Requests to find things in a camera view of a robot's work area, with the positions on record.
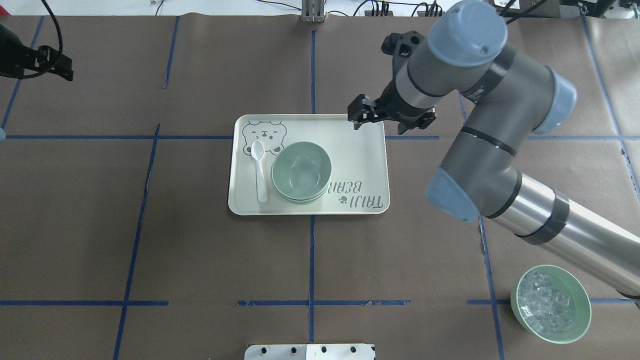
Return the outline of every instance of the black cable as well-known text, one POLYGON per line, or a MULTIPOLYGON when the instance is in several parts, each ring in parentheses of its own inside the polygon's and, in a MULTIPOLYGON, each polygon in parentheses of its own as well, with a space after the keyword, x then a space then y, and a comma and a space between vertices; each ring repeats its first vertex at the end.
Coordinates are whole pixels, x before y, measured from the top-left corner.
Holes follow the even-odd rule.
POLYGON ((343 13, 343 12, 340 12, 340 11, 338 11, 338 10, 331 10, 330 12, 327 12, 327 13, 341 13, 341 14, 343 14, 344 16, 349 16, 349 15, 347 15, 347 14, 345 14, 345 13, 343 13))
POLYGON ((284 5, 284 6, 288 6, 288 7, 290 7, 290 8, 293 8, 293 9, 296 9, 296 10, 300 10, 300 11, 302 11, 302 9, 301 9, 301 8, 297 8, 297 7, 293 6, 293 5, 289 5, 289 4, 285 4, 285 3, 278 3, 278 2, 276 2, 276 1, 265 1, 265 0, 256 0, 256 1, 258 1, 259 3, 267 3, 267 4, 284 5))
POLYGON ((507 5, 505 5, 504 9, 502 9, 502 11, 500 12, 500 16, 505 16, 507 15, 507 12, 509 11, 509 9, 511 8, 511 6, 513 4, 515 4, 516 0, 509 0, 509 2, 507 3, 507 5))
POLYGON ((517 14, 517 15, 514 15, 512 18, 507 20, 507 25, 511 24, 512 22, 514 22, 516 20, 518 20, 519 18, 523 17, 524 15, 527 15, 528 13, 532 12, 533 10, 539 8, 542 4, 544 4, 546 2, 547 2, 547 0, 541 0, 539 3, 535 4, 534 6, 526 9, 525 11, 523 11, 523 12, 517 14))
POLYGON ((46 0, 42 0, 42 4, 44 5, 45 8, 47 8, 47 11, 49 12, 49 15, 51 16, 51 20, 53 20, 53 24, 56 26, 56 33, 58 34, 58 53, 57 53, 56 57, 53 58, 53 60, 51 60, 49 62, 49 64, 45 65, 42 70, 39 70, 35 74, 31 74, 31 75, 11 75, 11 74, 6 74, 4 72, 0 72, 0 76, 4 76, 6 78, 12 78, 12 79, 33 79, 33 78, 37 78, 38 76, 41 76, 41 75, 44 75, 44 74, 48 73, 49 70, 53 69, 53 67, 56 66, 58 61, 60 61, 60 58, 62 57, 62 32, 60 31, 60 24, 58 24, 58 20, 56 19, 56 16, 53 15, 53 12, 51 11, 51 8, 49 7, 49 4, 47 4, 47 1, 46 0))
POLYGON ((411 16, 415 15, 415 12, 418 11, 418 8, 420 6, 424 5, 425 9, 424 9, 424 13, 427 13, 429 11, 429 4, 427 3, 419 3, 418 5, 415 6, 415 8, 413 9, 413 12, 411 13, 411 16))
POLYGON ((376 5, 378 4, 378 2, 375 1, 375 0, 364 0, 364 1, 362 1, 360 3, 360 5, 358 5, 358 7, 356 8, 356 11, 353 12, 352 16, 355 16, 358 13, 358 10, 362 7, 362 5, 368 3, 369 1, 371 1, 372 3, 376 3, 376 5))
POLYGON ((431 8, 429 9, 429 17, 435 16, 435 15, 438 15, 438 1, 433 0, 433 4, 431 4, 431 8))
POLYGON ((160 0, 160 4, 158 4, 158 7, 156 8, 156 15, 158 16, 158 11, 160 11, 160 6, 162 6, 162 4, 164 4, 164 0, 160 0))
MULTIPOLYGON (((377 0, 365 0, 365 1, 361 2, 361 3, 358 5, 358 7, 356 8, 356 11, 354 11, 354 12, 353 12, 353 15, 352 15, 352 16, 357 15, 357 14, 358 14, 358 10, 359 10, 359 9, 360 9, 364 4, 368 3, 369 1, 372 1, 372 2, 376 3, 376 5, 378 4, 377 0)), ((422 4, 425 4, 425 3, 420 3, 420 4, 415 4, 415 3, 399 3, 399 2, 396 2, 396 1, 387 1, 387 0, 385 0, 385 1, 384 1, 384 3, 387 5, 387 10, 388 10, 388 6, 389 6, 389 4, 395 4, 395 5, 411 5, 411 6, 417 6, 417 7, 419 7, 419 6, 420 6, 420 5, 422 5, 422 4)), ((433 13, 434 13, 434 14, 439 13, 439 14, 440 14, 440 16, 442 16, 442 13, 443 13, 443 12, 444 12, 444 11, 443 11, 442 7, 441 7, 440 5, 437 5, 437 4, 436 4, 436 6, 434 7, 434 12, 433 12, 433 13)))

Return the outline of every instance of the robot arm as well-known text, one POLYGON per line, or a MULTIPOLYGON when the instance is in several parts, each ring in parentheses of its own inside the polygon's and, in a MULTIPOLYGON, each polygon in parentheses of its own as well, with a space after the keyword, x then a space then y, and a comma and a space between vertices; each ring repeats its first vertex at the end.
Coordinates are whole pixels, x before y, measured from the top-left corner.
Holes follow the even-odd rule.
POLYGON ((67 81, 73 81, 72 60, 62 54, 62 34, 60 25, 46 0, 42 4, 47 8, 58 34, 58 50, 50 46, 40 46, 34 50, 22 45, 20 38, 11 29, 0 24, 0 76, 13 79, 31 79, 48 72, 67 81), (36 71, 24 75, 24 70, 36 71))
POLYGON ((507 45, 504 20, 477 0, 454 5, 426 39, 418 35, 396 35, 394 57, 402 45, 408 55, 394 62, 379 99, 351 103, 355 128, 387 119, 400 122, 399 132, 425 128, 438 100, 459 90, 476 107, 437 168, 429 201, 462 222, 496 221, 640 307, 640 238, 512 166, 531 131, 548 133, 571 113, 573 85, 507 45))

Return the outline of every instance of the blue tape line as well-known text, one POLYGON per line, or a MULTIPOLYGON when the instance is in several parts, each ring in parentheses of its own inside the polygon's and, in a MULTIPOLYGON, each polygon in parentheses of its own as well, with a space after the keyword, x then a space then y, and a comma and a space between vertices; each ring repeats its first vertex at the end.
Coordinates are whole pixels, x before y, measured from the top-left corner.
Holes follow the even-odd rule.
MULTIPOLYGON (((153 135, 7 135, 14 140, 153 140, 153 135)), ((233 135, 159 135, 158 140, 233 140, 233 135)))
POLYGON ((239 301, 238 306, 308 306, 309 300, 249 300, 239 301))
MULTIPOLYGON (((314 306, 404 306, 411 300, 314 300, 314 306)), ((308 306, 309 300, 249 300, 238 306, 308 306)))
POLYGON ((616 136, 529 136, 529 140, 618 140, 616 136))
MULTIPOLYGON (((36 39, 38 38, 38 34, 40 34, 40 28, 42 27, 42 23, 44 21, 44 16, 40 17, 40 21, 38 21, 38 26, 36 27, 36 32, 33 34, 33 38, 31 39, 31 47, 33 48, 36 44, 36 39)), ((6 129, 6 122, 9 121, 9 114, 11 113, 11 108, 13 107, 13 102, 15 101, 15 96, 18 94, 18 89, 20 88, 20 83, 22 80, 18 79, 15 82, 15 86, 13 87, 13 93, 11 94, 11 99, 9 100, 9 104, 6 107, 6 111, 4 112, 4 118, 2 120, 3 129, 6 129)))
POLYGON ((233 140, 233 135, 160 135, 160 140, 233 140))
POLYGON ((502 333, 500 331, 500 320, 498 319, 498 307, 495 300, 495 289, 493 287, 493 275, 491 273, 491 260, 489 259, 489 246, 486 242, 486 232, 484 231, 484 220, 478 218, 480 225, 480 236, 482 237, 482 246, 484 249, 484 267, 486 268, 486 279, 489 283, 489 296, 491 297, 491 309, 493 311, 493 325, 495 327, 495 338, 498 343, 498 355, 500 360, 504 360, 504 349, 502 348, 502 333))
MULTIPOLYGON (((0 300, 0 306, 122 306, 119 300, 0 300)), ((128 306, 168 306, 168 301, 130 301, 128 306)))
POLYGON ((493 305, 493 301, 485 299, 467 300, 467 305, 493 305))
POLYGON ((598 61, 596 60, 596 55, 593 52, 593 44, 591 43, 591 36, 589 35, 589 29, 587 28, 587 21, 585 18, 582 18, 582 27, 584 28, 584 34, 587 39, 587 46, 589 48, 589 54, 591 55, 591 60, 593 61, 593 66, 596 70, 596 74, 598 75, 598 82, 600 83, 600 87, 602 88, 602 93, 604 94, 604 99, 607 103, 607 109, 609 110, 609 115, 613 120, 613 127, 616 130, 616 135, 618 135, 618 141, 620 142, 620 147, 622 151, 625 152, 625 162, 627 163, 627 169, 629 171, 629 175, 631 176, 631 181, 634 184, 634 190, 636 191, 636 197, 638 201, 640 201, 640 188, 638 187, 636 172, 634 172, 634 167, 631 165, 631 160, 629 159, 629 152, 627 151, 627 146, 625 145, 624 140, 622 140, 622 133, 620 132, 620 126, 618 125, 618 119, 616 118, 616 114, 613 111, 613 106, 611 105, 611 98, 609 97, 609 92, 607 91, 606 86, 604 85, 604 80, 602 78, 602 73, 600 72, 600 66, 598 66, 598 61))
POLYGON ((152 135, 7 135, 15 140, 152 140, 152 135))
POLYGON ((171 39, 171 49, 169 50, 169 61, 166 63, 166 74, 164 75, 163 89, 166 89, 169 83, 169 75, 171 74, 171 63, 173 61, 173 50, 175 49, 175 38, 178 35, 178 24, 180 24, 180 17, 175 17, 175 24, 173 25, 173 38, 171 39))
POLYGON ((309 243, 309 343, 314 343, 314 302, 315 296, 315 272, 316 272, 316 216, 311 215, 310 243, 309 243))
POLYGON ((465 109, 465 103, 462 101, 462 93, 458 92, 458 96, 460 97, 460 111, 462 111, 462 120, 467 122, 467 109, 465 109))
POLYGON ((11 99, 9 99, 9 105, 6 107, 6 111, 4 112, 4 119, 2 120, 1 128, 6 128, 6 122, 9 121, 9 114, 11 113, 11 108, 13 107, 13 102, 15 101, 15 96, 18 94, 18 89, 20 88, 20 82, 22 80, 18 79, 15 82, 15 86, 13 87, 13 93, 11 94, 11 99))
POLYGON ((411 300, 316 300, 318 306, 404 306, 411 300))
POLYGON ((169 306, 168 301, 138 300, 128 301, 127 306, 169 306))
POLYGON ((385 136, 386 140, 439 140, 439 136, 403 136, 403 135, 388 135, 385 136))
POLYGON ((316 113, 316 31, 311 31, 311 113, 316 113))
POLYGON ((0 306, 122 306, 122 301, 85 300, 0 300, 0 306))
POLYGON ((140 233, 142 230, 142 219, 145 214, 145 208, 147 207, 147 195, 149 190, 149 179, 151 178, 151 169, 154 166, 154 158, 156 156, 156 145, 158 143, 158 132, 160 132, 160 124, 156 127, 156 133, 154 134, 154 143, 151 146, 151 156, 149 158, 149 166, 147 167, 147 178, 145 180, 145 188, 142 195, 142 204, 140 205, 140 215, 138 216, 138 227, 136 228, 136 239, 133 242, 133 252, 131 254, 131 264, 129 265, 129 275, 127 276, 127 287, 124 291, 124 299, 122 305, 122 312, 120 313, 120 326, 118 327, 118 336, 116 337, 116 346, 113 351, 113 360, 118 359, 120 353, 120 344, 122 342, 122 333, 124 332, 124 322, 127 318, 127 303, 129 301, 129 294, 131 292, 131 283, 133 281, 133 270, 136 267, 136 257, 138 256, 138 245, 140 244, 140 233))

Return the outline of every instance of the ice cubes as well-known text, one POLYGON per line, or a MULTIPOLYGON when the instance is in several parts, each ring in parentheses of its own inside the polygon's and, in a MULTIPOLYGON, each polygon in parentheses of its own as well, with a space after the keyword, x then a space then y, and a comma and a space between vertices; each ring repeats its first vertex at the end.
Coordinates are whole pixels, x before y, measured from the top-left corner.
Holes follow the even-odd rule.
POLYGON ((535 333, 545 336, 575 328, 571 297, 557 289, 551 275, 529 272, 520 282, 517 296, 520 314, 535 333))

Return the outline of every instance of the blue joint cap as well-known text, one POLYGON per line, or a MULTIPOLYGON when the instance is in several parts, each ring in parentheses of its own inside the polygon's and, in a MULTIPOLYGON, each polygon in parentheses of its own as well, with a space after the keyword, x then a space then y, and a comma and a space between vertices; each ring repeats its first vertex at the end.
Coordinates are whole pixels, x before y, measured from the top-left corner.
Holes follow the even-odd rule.
POLYGON ((560 126, 562 121, 569 117, 575 107, 575 101, 578 99, 575 86, 554 69, 547 68, 551 70, 554 77, 554 99, 551 101, 551 109, 549 109, 545 120, 533 130, 533 133, 538 135, 549 133, 560 126))
POLYGON ((495 59, 507 43, 507 26, 495 8, 480 0, 463 0, 436 22, 427 43, 449 65, 474 67, 495 59))
POLYGON ((462 222, 471 223, 480 217, 480 211, 467 193, 441 167, 436 169, 424 195, 438 209, 462 222))

